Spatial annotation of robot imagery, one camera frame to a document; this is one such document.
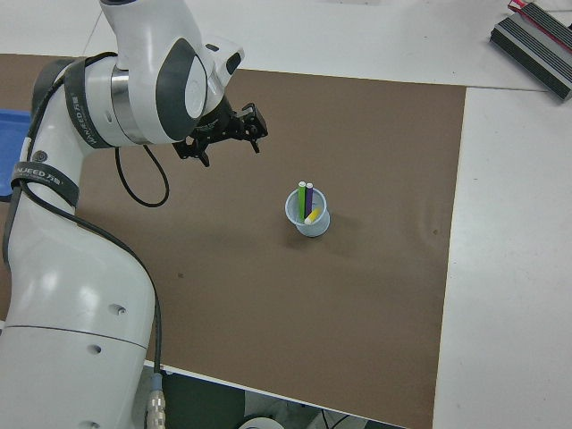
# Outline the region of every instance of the plastic cup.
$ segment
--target plastic cup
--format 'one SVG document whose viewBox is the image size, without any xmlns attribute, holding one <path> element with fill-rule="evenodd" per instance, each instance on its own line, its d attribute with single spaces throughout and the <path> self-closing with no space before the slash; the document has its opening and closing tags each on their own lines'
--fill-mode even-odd
<svg viewBox="0 0 572 429">
<path fill-rule="evenodd" d="M 298 231 L 307 237 L 317 237 L 322 235 L 330 226 L 330 213 L 328 213 L 328 205 L 325 201 L 324 194 L 314 188 L 312 194 L 312 210 L 317 207 L 322 208 L 322 212 L 311 224 L 306 225 L 304 219 L 299 218 L 298 190 L 295 189 L 286 199 L 284 210 L 288 220 L 296 226 Z"/>
</svg>

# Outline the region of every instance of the marker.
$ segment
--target marker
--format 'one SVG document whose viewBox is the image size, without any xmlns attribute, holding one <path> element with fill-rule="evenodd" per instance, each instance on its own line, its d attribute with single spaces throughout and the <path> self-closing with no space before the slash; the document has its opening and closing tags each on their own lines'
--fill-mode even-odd
<svg viewBox="0 0 572 429">
<path fill-rule="evenodd" d="M 301 181 L 298 184 L 298 217 L 301 220 L 305 218 L 306 214 L 306 183 Z"/>
<path fill-rule="evenodd" d="M 314 195 L 314 185 L 312 183 L 306 184 L 306 210 L 304 210 L 304 217 L 308 217 L 312 211 L 312 196 Z"/>
<path fill-rule="evenodd" d="M 320 215 L 320 212 L 322 212 L 322 209 L 320 207 L 316 207 L 314 210 L 312 210 L 312 212 L 307 216 L 306 219 L 304 219 L 304 224 L 306 225 L 310 225 L 312 224 Z"/>
</svg>

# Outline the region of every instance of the velcro strap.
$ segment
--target velcro strap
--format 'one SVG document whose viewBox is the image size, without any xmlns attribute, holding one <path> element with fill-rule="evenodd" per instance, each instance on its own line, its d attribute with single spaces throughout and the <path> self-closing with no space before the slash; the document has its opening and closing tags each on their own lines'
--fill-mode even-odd
<svg viewBox="0 0 572 429">
<path fill-rule="evenodd" d="M 94 149 L 111 147 L 99 135 L 91 121 L 86 97 L 86 60 L 78 60 L 65 71 L 65 103 L 71 123 L 81 137 Z"/>
<path fill-rule="evenodd" d="M 14 167 L 12 188 L 18 181 L 31 181 L 47 186 L 71 206 L 78 205 L 80 188 L 68 176 L 48 164 L 31 161 L 19 162 Z"/>
</svg>

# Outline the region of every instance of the black cable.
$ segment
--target black cable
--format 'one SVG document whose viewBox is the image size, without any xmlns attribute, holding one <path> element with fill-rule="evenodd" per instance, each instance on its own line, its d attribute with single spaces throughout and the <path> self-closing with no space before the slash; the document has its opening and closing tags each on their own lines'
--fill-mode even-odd
<svg viewBox="0 0 572 429">
<path fill-rule="evenodd" d="M 91 65 L 91 64 L 93 64 L 93 63 L 95 63 L 95 62 L 97 62 L 103 58 L 108 57 L 108 56 L 115 56 L 115 55 L 116 54 L 113 52 L 105 52 L 105 53 L 102 53 L 102 54 L 99 54 L 96 56 L 92 56 L 92 57 L 86 59 L 86 66 Z M 28 154 L 26 157 L 26 159 L 28 161 L 31 158 L 32 150 L 33 150 L 34 144 L 36 143 L 36 136 L 38 135 L 39 125 L 42 122 L 42 119 L 44 118 L 44 114 L 46 113 L 47 105 L 48 105 L 50 99 L 52 98 L 52 96 L 63 85 L 63 83 L 64 83 L 64 77 L 63 76 L 54 82 L 54 84 L 50 87 L 50 89 L 42 97 L 42 101 L 40 102 L 40 104 L 38 106 L 38 110 L 36 111 L 36 114 L 34 114 L 32 120 L 30 122 L 28 135 L 27 135 L 27 137 L 30 139 L 30 143 L 28 146 Z M 34 203 L 38 204 L 39 206 L 45 208 L 47 211 L 49 211 L 55 215 L 59 215 L 65 219 L 68 219 L 72 222 L 75 222 L 75 223 L 81 225 L 83 228 L 94 232 L 95 234 L 99 235 L 100 237 L 102 237 L 108 241 L 111 241 L 115 246 L 123 249 L 124 251 L 129 253 L 132 257 L 134 257 L 135 260 L 137 260 L 137 262 L 139 262 L 139 264 L 143 267 L 143 269 L 147 273 L 147 276 L 149 277 L 149 280 L 151 281 L 151 285 L 153 286 L 153 292 L 155 294 L 155 332 L 156 333 L 155 333 L 154 372 L 156 372 L 156 373 L 161 372 L 161 346 L 163 343 L 163 324 L 162 324 L 162 320 L 161 320 L 161 304 L 159 302 L 159 296 L 157 294 L 157 289 L 156 289 L 155 283 L 153 282 L 153 279 L 152 279 L 147 267 L 145 266 L 145 264 L 143 264 L 143 261 L 141 261 L 139 259 L 139 257 L 135 254 L 135 252 L 133 250 L 131 250 L 131 248 L 129 246 L 127 246 L 121 240 L 114 237 L 114 235 L 111 234 L 110 232 L 108 232 L 102 228 L 99 228 L 98 226 L 94 225 L 93 223 L 90 223 L 84 219 L 81 219 L 80 217 L 76 216 L 75 214 L 69 214 L 69 213 L 61 210 L 60 208 L 58 208 L 56 206 L 52 206 L 51 204 L 49 204 L 48 202 L 44 201 L 42 198 L 40 198 L 36 194 L 34 194 L 31 191 L 31 189 L 28 187 L 28 184 L 25 181 L 20 180 L 19 184 L 20 184 L 20 187 L 21 187 L 22 191 L 24 192 L 24 194 L 30 200 L 32 200 Z"/>
<path fill-rule="evenodd" d="M 325 418 L 325 413 L 324 413 L 324 409 L 322 408 L 322 419 L 324 420 L 324 424 L 325 424 L 325 429 L 334 429 L 334 427 L 336 427 L 337 425 L 339 425 L 341 422 L 343 422 L 346 418 L 349 417 L 349 414 L 345 415 L 344 417 L 342 417 L 340 420 L 338 420 L 332 427 L 330 427 L 328 425 L 328 421 Z"/>
<path fill-rule="evenodd" d="M 147 201 L 144 201 L 141 198 L 139 198 L 137 195 L 135 195 L 135 193 L 131 190 L 129 183 L 127 183 L 127 180 L 125 179 L 125 175 L 123 174 L 122 159 L 119 155 L 119 148 L 118 147 L 115 148 L 115 166 L 117 167 L 117 173 L 119 174 L 119 179 L 122 181 L 123 187 L 125 188 L 125 190 L 127 191 L 127 193 L 129 194 L 129 196 L 131 198 L 133 198 L 135 201 L 137 201 L 138 203 L 140 203 L 142 206 L 145 206 L 145 207 L 152 207 L 152 208 L 153 207 L 160 207 L 167 201 L 167 199 L 169 199 L 169 180 L 167 179 L 167 175 L 164 172 L 163 166 L 159 163 L 159 161 L 157 161 L 157 158 L 155 158 L 155 155 L 153 155 L 153 152 L 151 152 L 151 149 L 149 149 L 147 147 L 147 145 L 144 145 L 143 148 L 145 148 L 147 155 L 149 155 L 151 160 L 153 160 L 153 163 L 155 164 L 155 166 L 157 167 L 157 170 L 159 170 L 159 173 L 161 174 L 161 177 L 163 178 L 164 196 L 163 196 L 163 199 L 161 201 L 159 201 L 158 203 L 148 203 Z"/>
</svg>

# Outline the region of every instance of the blue plastic bin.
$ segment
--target blue plastic bin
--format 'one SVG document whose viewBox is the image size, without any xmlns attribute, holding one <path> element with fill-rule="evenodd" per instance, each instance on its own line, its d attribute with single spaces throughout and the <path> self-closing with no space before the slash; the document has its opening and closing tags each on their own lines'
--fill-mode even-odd
<svg viewBox="0 0 572 429">
<path fill-rule="evenodd" d="M 20 158 L 21 145 L 28 133 L 29 112 L 0 109 L 0 200 L 12 195 L 10 179 Z"/>
</svg>

